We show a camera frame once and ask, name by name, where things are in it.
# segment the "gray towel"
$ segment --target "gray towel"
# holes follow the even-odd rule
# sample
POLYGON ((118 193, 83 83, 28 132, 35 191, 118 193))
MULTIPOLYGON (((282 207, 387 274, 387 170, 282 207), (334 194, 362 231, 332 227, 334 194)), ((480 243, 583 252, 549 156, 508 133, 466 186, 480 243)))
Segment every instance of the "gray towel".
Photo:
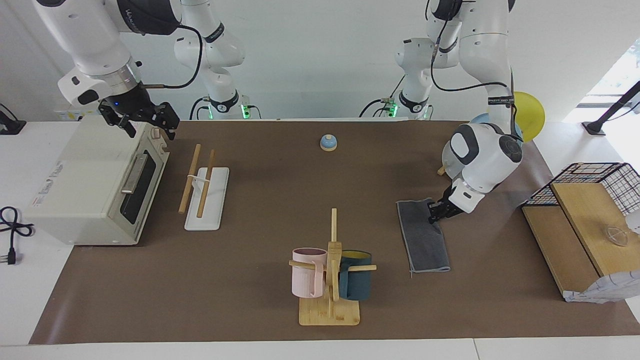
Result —
POLYGON ((451 270, 440 226, 429 224, 430 202, 427 198, 396 203, 411 273, 451 270))

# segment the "pink mug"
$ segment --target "pink mug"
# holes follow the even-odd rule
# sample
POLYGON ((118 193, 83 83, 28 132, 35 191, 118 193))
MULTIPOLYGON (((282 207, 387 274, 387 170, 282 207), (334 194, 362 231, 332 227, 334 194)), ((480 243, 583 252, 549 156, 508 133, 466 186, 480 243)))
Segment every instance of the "pink mug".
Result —
POLYGON ((291 270, 291 292, 305 299, 321 297, 324 294, 324 266, 326 250, 315 247, 301 247, 293 250, 293 261, 314 264, 315 270, 293 266, 291 270))

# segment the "wire basket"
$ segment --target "wire basket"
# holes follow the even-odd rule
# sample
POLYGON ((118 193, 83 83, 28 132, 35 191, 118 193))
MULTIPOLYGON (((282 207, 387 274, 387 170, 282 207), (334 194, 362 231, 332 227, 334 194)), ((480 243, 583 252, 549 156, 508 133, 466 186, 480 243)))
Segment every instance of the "wire basket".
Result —
POLYGON ((640 209, 640 176, 628 163, 573 163, 522 206, 558 206, 551 190, 551 184, 558 183, 601 183, 622 215, 640 209))

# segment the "brown tabletop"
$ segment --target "brown tabletop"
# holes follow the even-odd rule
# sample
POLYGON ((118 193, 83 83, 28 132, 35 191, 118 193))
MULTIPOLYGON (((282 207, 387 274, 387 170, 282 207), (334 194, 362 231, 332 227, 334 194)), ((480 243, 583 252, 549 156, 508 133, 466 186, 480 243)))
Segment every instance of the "brown tabletop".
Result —
MULTIPOLYGON (((396 201, 439 198, 456 122, 183 122, 133 247, 76 247, 32 344, 640 334, 625 302, 565 303, 518 205, 550 178, 537 148, 471 215, 441 221, 451 271, 409 276, 396 201), (334 134, 334 152, 319 147, 334 134), (196 143, 230 168, 218 231, 178 215, 196 143), (373 254, 356 327, 298 325, 287 261, 338 239, 373 254)), ((206 166, 205 156, 200 166, 206 166)))

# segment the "white cloth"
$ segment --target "white cloth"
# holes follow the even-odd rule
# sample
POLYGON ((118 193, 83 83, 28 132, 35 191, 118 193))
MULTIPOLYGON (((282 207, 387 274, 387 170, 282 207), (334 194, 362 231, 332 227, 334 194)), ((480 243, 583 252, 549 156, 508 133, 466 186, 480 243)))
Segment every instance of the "white cloth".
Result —
POLYGON ((631 272, 616 272, 603 276, 586 291, 564 291, 567 302, 594 302, 604 304, 640 295, 640 269, 631 272))

